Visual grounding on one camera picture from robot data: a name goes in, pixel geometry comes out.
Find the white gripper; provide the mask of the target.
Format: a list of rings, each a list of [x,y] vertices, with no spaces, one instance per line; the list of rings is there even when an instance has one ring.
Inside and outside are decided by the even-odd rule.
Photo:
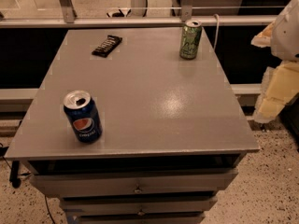
[[[299,0],[291,0],[275,22],[252,38],[251,44],[258,48],[271,47],[274,56],[288,60],[276,68],[267,67],[263,74],[253,119],[268,123],[299,93]]]

